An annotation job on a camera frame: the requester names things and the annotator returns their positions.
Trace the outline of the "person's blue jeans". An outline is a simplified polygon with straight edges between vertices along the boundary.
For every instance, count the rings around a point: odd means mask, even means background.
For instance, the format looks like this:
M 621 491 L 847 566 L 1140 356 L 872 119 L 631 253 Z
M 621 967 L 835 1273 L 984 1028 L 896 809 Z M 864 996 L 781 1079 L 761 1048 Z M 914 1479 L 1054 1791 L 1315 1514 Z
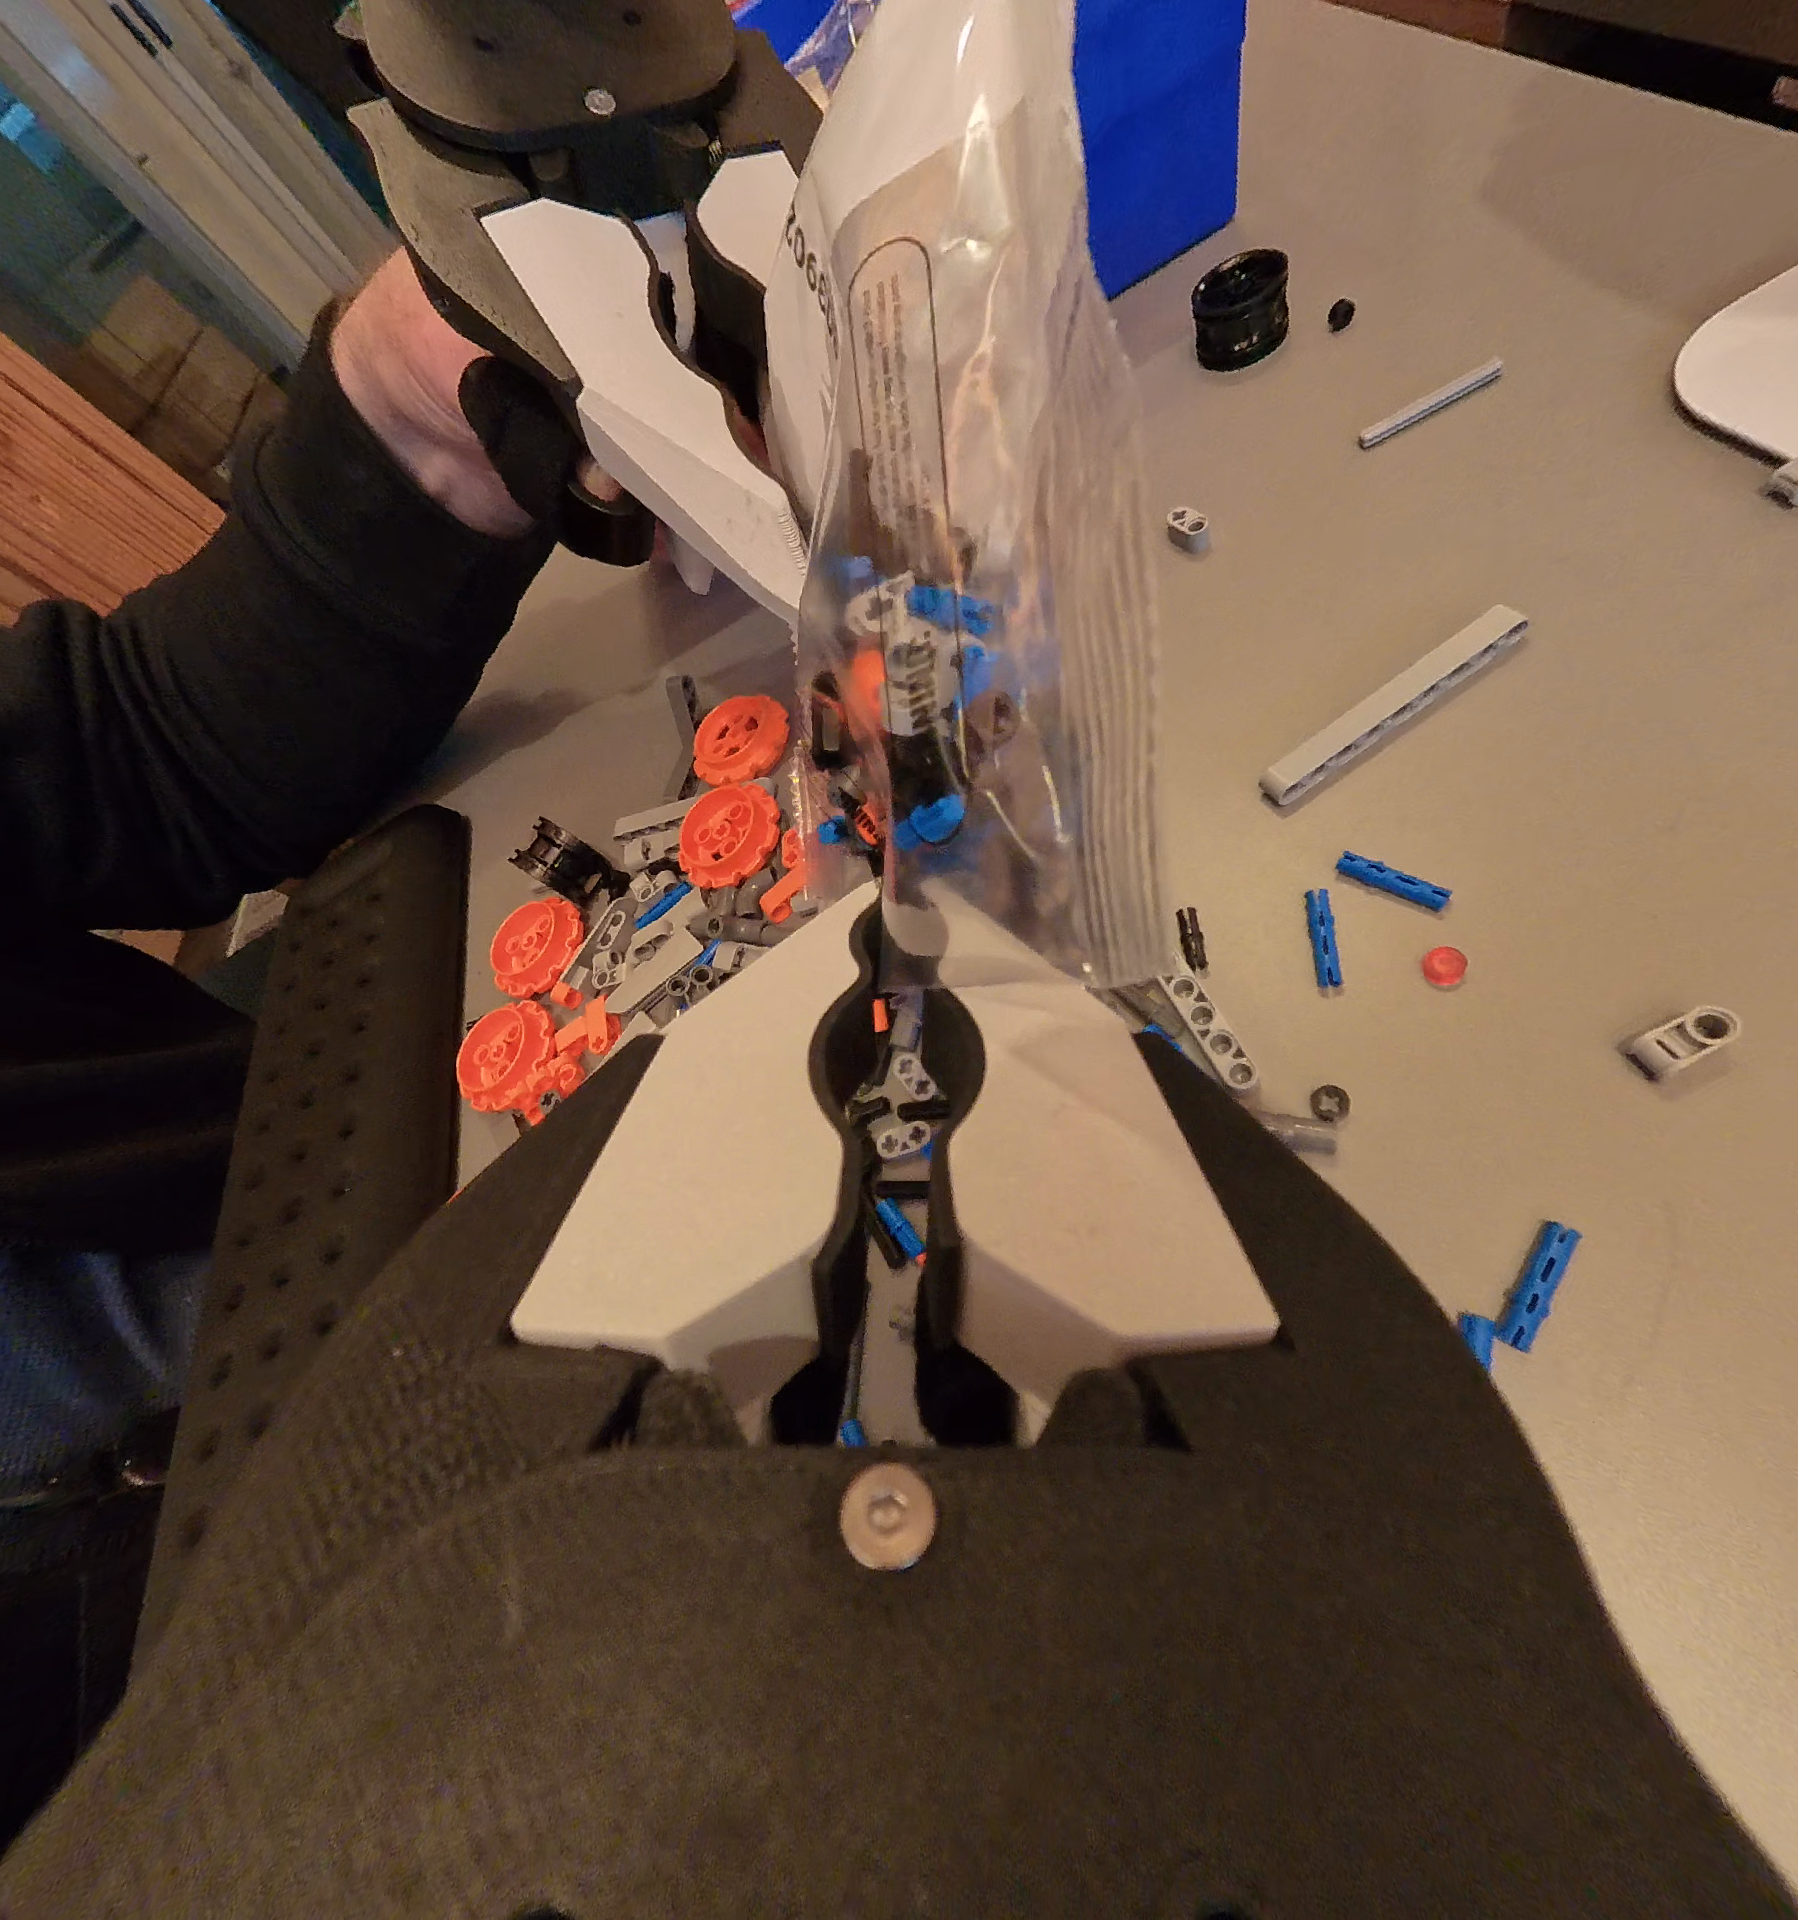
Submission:
M 0 1495 L 179 1408 L 209 1253 L 0 1246 Z

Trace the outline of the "person's black jacket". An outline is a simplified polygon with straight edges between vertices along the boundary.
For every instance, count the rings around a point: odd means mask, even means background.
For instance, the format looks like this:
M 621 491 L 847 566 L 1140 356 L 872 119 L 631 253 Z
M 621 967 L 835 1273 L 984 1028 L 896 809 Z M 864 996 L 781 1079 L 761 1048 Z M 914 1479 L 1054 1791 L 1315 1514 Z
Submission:
M 136 947 L 0 922 L 0 1246 L 207 1250 L 255 1036 Z

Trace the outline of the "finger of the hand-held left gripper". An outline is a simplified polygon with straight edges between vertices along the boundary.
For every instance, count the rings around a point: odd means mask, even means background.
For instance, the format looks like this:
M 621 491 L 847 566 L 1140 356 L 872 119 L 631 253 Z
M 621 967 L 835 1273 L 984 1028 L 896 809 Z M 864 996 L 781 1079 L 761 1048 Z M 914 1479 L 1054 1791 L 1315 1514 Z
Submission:
M 793 161 L 724 157 L 688 211 L 696 356 L 765 428 L 777 465 L 826 462 L 837 380 L 833 248 Z
M 478 225 L 571 361 L 593 462 L 758 607 L 798 612 L 807 553 L 787 493 L 663 329 L 660 271 L 635 225 L 560 202 Z

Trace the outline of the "blue labelled plastic bin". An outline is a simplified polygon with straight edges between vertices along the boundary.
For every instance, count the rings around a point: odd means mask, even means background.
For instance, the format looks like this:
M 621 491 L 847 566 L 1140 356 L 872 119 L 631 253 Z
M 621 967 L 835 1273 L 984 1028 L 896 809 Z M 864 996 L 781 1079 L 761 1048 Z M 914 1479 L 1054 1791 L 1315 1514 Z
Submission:
M 1106 299 L 1232 218 L 1246 32 L 1246 2 L 1077 4 L 1089 257 Z

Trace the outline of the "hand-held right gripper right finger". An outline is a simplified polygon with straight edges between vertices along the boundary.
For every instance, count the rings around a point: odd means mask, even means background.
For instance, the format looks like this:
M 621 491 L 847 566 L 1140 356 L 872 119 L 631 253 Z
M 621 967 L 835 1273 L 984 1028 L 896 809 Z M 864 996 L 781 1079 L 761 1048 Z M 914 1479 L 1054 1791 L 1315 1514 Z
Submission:
M 1276 1308 L 1154 1062 L 1075 975 L 964 898 L 898 907 L 950 1098 L 931 1159 L 914 1395 L 931 1441 L 1012 1443 L 1087 1369 L 1259 1346 Z

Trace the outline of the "person's left hand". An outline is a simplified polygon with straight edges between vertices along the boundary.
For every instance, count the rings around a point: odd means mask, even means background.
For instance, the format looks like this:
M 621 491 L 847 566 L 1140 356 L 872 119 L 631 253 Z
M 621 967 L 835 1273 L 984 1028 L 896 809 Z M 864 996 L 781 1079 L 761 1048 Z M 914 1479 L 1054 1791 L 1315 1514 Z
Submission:
M 483 351 L 441 319 L 404 250 L 389 253 L 330 329 L 341 392 L 404 477 L 455 523 L 523 537 L 532 518 L 512 500 L 459 399 Z

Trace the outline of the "light grey long beam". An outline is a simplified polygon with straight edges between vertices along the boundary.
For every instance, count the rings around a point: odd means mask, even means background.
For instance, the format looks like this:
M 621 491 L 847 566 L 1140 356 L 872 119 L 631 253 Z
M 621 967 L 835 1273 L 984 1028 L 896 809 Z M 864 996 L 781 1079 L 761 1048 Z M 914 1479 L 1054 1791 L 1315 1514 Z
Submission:
M 1307 740 L 1259 777 L 1261 798 L 1274 809 L 1292 809 L 1322 786 L 1341 779 L 1360 759 L 1381 751 L 1386 740 L 1411 728 L 1442 700 L 1494 667 L 1527 633 L 1527 616 L 1509 607 L 1490 607 L 1431 653 L 1396 672 L 1340 719 L 1322 725 Z

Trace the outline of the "set of orange toothed wheels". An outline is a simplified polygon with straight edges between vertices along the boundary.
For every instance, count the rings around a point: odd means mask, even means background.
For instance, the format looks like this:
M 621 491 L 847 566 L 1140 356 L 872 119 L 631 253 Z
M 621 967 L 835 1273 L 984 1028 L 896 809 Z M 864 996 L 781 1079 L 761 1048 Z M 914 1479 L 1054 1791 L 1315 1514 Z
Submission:
M 668 675 L 588 734 L 554 808 L 500 813 L 475 835 L 470 1012 L 454 1083 L 497 1138 L 540 1126 L 635 1042 L 663 1038 L 803 922 L 807 859 L 793 709 L 719 697 Z M 509 865 L 546 814 L 623 873 L 576 907 Z

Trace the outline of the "pile of small building pieces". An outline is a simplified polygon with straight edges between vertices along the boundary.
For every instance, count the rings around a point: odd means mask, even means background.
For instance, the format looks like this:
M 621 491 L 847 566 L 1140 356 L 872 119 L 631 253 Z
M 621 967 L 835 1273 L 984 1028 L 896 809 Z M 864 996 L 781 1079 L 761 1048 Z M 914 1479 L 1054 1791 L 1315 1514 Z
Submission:
M 1195 1062 L 1129 1026 L 981 915 L 926 915 L 975 978 L 924 992 L 916 1043 L 872 1026 L 873 884 L 779 945 L 705 971 L 716 912 L 686 870 L 600 908 L 543 898 L 495 961 L 535 987 L 483 1017 L 481 1096 L 549 1096 L 535 1140 L 469 1183 L 451 1225 L 501 1336 L 693 1377 L 752 1441 L 833 1446 L 869 1302 L 873 1183 L 926 1169 L 905 1253 L 911 1400 L 926 1441 L 1024 1443 L 1087 1376 L 1121 1372 L 1192 1443 L 1223 1358 L 1292 1350 L 1223 1186 L 1310 1169 Z

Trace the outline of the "thin grey axle piece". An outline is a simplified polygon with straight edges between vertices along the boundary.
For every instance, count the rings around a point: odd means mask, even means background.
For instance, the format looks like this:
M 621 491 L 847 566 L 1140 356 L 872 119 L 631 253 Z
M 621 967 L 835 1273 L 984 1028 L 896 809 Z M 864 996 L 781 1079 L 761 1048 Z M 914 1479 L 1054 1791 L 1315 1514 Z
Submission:
M 1369 422 L 1367 428 L 1358 432 L 1354 442 L 1360 450 L 1373 450 L 1382 442 L 1391 442 L 1392 437 L 1490 390 L 1502 374 L 1504 374 L 1504 361 L 1501 356 L 1480 366 L 1473 366 L 1470 371 L 1462 371 L 1460 376 L 1442 381 L 1431 392 L 1413 397 L 1399 411 L 1392 411 L 1391 414 Z

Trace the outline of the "grey two-hole connector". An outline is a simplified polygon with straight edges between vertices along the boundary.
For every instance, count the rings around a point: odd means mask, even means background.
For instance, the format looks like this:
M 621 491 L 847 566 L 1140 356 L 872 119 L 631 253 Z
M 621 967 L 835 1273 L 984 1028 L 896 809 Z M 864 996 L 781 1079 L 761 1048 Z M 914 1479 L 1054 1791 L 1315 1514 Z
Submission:
M 1740 1033 L 1741 1022 L 1735 1012 L 1700 1003 L 1623 1038 L 1618 1051 L 1648 1083 L 1664 1084 L 1720 1056 L 1736 1043 Z

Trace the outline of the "white backed clear parts bag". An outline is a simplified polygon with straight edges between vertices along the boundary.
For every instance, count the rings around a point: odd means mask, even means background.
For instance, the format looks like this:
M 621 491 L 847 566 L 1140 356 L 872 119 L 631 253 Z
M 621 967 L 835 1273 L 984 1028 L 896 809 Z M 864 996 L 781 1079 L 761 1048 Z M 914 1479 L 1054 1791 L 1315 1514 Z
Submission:
M 1158 530 L 1071 49 L 1071 4 L 879 4 L 770 274 L 807 756 L 908 986 L 1167 967 Z

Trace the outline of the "white and wood book stand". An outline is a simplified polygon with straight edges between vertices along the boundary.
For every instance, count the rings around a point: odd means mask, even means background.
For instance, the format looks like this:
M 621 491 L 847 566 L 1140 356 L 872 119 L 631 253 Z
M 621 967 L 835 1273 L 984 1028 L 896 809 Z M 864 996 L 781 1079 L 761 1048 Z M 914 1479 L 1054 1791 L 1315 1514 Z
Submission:
M 1680 411 L 1779 465 L 1798 459 L 1798 264 L 1732 301 L 1680 347 Z

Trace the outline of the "black plastic wheel rim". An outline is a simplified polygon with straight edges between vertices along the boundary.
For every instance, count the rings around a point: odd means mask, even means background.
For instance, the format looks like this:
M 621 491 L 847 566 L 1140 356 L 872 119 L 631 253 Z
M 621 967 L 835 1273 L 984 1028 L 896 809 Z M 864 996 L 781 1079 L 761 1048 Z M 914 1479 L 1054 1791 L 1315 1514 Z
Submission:
M 608 856 L 546 814 L 535 821 L 530 843 L 512 850 L 509 865 L 580 908 L 623 888 L 623 873 Z
M 1285 341 L 1289 274 L 1289 254 L 1274 248 L 1238 253 L 1200 274 L 1192 341 L 1201 371 L 1246 371 Z

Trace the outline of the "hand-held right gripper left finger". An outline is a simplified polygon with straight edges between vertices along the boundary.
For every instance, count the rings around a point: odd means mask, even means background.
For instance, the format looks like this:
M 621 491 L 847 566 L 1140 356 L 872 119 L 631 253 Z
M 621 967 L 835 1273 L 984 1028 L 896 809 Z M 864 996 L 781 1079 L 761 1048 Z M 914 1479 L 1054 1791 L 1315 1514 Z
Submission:
M 512 1312 L 530 1346 L 705 1369 L 831 1439 L 866 1302 L 851 1102 L 879 1062 L 879 886 L 672 1022 Z

